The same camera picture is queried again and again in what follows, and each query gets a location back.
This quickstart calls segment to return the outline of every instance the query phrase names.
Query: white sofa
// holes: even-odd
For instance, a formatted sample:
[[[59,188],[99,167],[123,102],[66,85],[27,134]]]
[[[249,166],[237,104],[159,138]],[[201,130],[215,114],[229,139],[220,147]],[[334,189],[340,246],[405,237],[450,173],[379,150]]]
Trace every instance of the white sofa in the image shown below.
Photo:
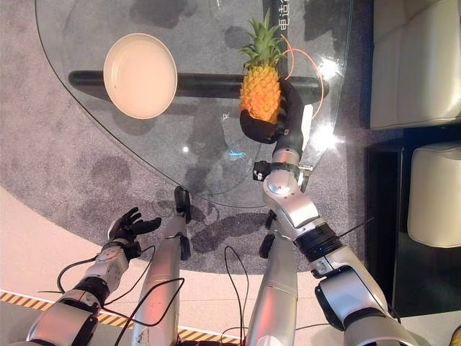
[[[461,0],[375,0],[371,128],[461,123]]]
[[[407,226],[422,244],[461,247],[461,141],[414,151]]]

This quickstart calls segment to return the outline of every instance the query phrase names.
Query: orange cable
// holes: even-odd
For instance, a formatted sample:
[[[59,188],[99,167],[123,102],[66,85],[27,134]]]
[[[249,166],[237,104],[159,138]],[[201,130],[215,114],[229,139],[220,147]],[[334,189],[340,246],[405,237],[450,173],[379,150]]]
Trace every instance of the orange cable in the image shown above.
[[[315,118],[316,115],[320,112],[320,109],[322,108],[322,104],[323,104],[323,96],[324,96],[324,93],[325,93],[325,90],[323,88],[323,80],[322,80],[322,76],[320,74],[320,71],[318,70],[318,67],[317,65],[315,64],[314,60],[309,56],[309,54],[307,54],[304,50],[302,49],[299,49],[299,48],[290,48],[290,49],[287,49],[285,52],[283,52],[283,54],[287,54],[288,52],[299,52],[299,53],[302,53],[304,54],[305,56],[308,57],[308,59],[310,60],[310,62],[312,63],[312,65],[314,66],[314,69],[315,69],[315,72],[317,73],[317,76],[318,78],[320,79],[320,84],[321,84],[321,88],[322,88],[322,92],[321,92],[321,98],[320,98],[320,103],[318,104],[318,108],[316,110],[316,112],[314,113],[314,115],[312,116],[312,118]]]
[[[288,76],[285,77],[285,81],[286,81],[287,79],[289,79],[291,77],[291,75],[293,74],[293,70],[295,69],[295,54],[293,54],[291,44],[288,42],[287,38],[283,34],[280,34],[280,35],[282,36],[282,38],[287,43],[288,49],[291,52],[291,68],[290,68],[290,72],[289,72]]]

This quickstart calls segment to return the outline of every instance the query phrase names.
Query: chinese characters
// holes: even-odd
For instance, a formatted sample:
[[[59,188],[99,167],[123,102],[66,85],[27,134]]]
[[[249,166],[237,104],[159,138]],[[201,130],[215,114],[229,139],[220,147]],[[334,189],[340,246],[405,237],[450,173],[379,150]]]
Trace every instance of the chinese characters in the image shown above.
[[[290,0],[280,0],[280,7],[279,7],[279,26],[280,30],[284,31],[290,25]]]

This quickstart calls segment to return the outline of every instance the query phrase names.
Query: black glove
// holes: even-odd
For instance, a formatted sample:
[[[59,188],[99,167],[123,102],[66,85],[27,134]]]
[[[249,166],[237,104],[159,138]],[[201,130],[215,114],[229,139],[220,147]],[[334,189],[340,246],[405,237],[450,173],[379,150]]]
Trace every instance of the black glove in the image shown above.
[[[303,155],[303,124],[304,102],[301,99],[299,92],[289,82],[280,81],[282,89],[282,106],[286,115],[283,118],[284,131],[277,139],[275,151],[279,149],[292,149],[296,151],[300,157]]]
[[[300,119],[300,130],[304,110],[301,96],[289,81],[280,79],[279,82],[282,90],[282,102],[276,124],[252,118],[248,110],[243,110],[240,113],[242,131],[254,141],[265,144],[274,143],[280,136],[284,135],[285,129],[291,129],[291,125],[294,125],[293,119]]]
[[[151,221],[144,221],[141,213],[138,213],[139,208],[133,208],[125,215],[115,221],[112,228],[109,230],[109,240],[116,238],[127,239],[129,242],[135,240],[139,234],[145,234],[155,231],[161,225],[161,218],[156,218]]]

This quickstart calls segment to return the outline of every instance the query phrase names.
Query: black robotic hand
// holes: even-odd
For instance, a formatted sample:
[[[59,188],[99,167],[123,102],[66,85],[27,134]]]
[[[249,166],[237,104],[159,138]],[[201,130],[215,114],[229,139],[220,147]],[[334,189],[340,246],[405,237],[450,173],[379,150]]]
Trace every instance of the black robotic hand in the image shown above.
[[[301,128],[303,120],[304,103],[300,94],[289,81],[280,79],[280,88],[282,90],[282,102],[279,110],[277,123],[272,124],[263,120],[254,119],[250,116],[248,110],[240,113],[240,125],[245,135],[257,142],[272,144],[282,136],[293,134],[296,127]],[[301,134],[300,142],[302,145],[303,137]]]
[[[133,208],[117,219],[109,230],[109,240],[116,238],[127,239],[129,242],[135,240],[136,236],[155,231],[161,225],[161,218],[144,221],[141,218],[139,208]]]

